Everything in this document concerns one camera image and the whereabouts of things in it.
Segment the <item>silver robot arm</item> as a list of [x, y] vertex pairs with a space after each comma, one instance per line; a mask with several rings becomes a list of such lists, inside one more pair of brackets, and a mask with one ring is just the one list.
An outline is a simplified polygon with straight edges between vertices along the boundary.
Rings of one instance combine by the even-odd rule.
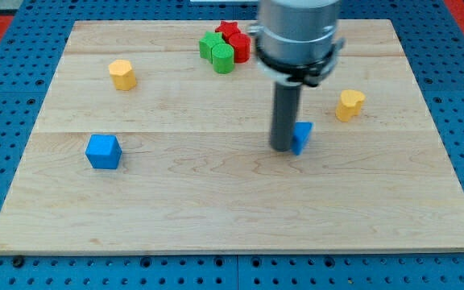
[[334, 70], [340, 0], [260, 0], [248, 27], [261, 71], [287, 86], [317, 87]]

